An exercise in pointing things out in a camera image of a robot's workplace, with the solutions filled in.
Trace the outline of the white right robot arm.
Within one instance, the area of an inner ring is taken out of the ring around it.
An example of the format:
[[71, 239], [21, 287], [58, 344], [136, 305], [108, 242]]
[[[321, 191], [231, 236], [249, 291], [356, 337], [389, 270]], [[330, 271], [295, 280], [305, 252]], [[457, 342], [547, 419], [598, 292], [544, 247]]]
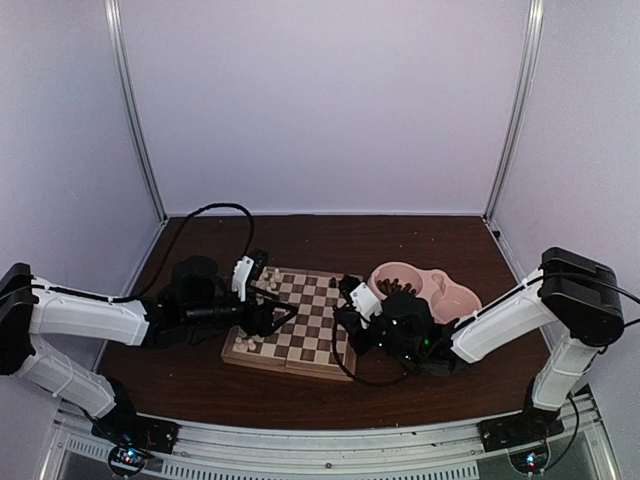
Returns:
[[334, 322], [356, 354], [378, 347], [407, 376], [450, 376], [533, 330], [563, 325], [526, 409], [513, 419], [513, 433], [526, 442], [550, 426], [550, 412], [625, 330], [614, 271], [560, 247], [544, 251], [538, 269], [487, 305], [444, 271], [402, 262], [380, 265], [366, 281], [346, 275], [338, 290], [345, 303], [334, 308]]

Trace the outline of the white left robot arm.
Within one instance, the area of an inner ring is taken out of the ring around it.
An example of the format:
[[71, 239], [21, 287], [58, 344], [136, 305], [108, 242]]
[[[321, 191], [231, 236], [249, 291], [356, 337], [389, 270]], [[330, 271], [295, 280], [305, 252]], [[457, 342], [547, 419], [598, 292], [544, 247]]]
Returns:
[[225, 281], [217, 263], [191, 256], [177, 263], [155, 297], [110, 297], [39, 279], [26, 263], [1, 278], [1, 373], [16, 375], [81, 408], [123, 444], [137, 442], [144, 424], [126, 389], [94, 374], [53, 348], [53, 334], [96, 338], [126, 346], [164, 349], [187, 342], [198, 331], [240, 327], [268, 337], [298, 309], [255, 286], [268, 255], [254, 250]]

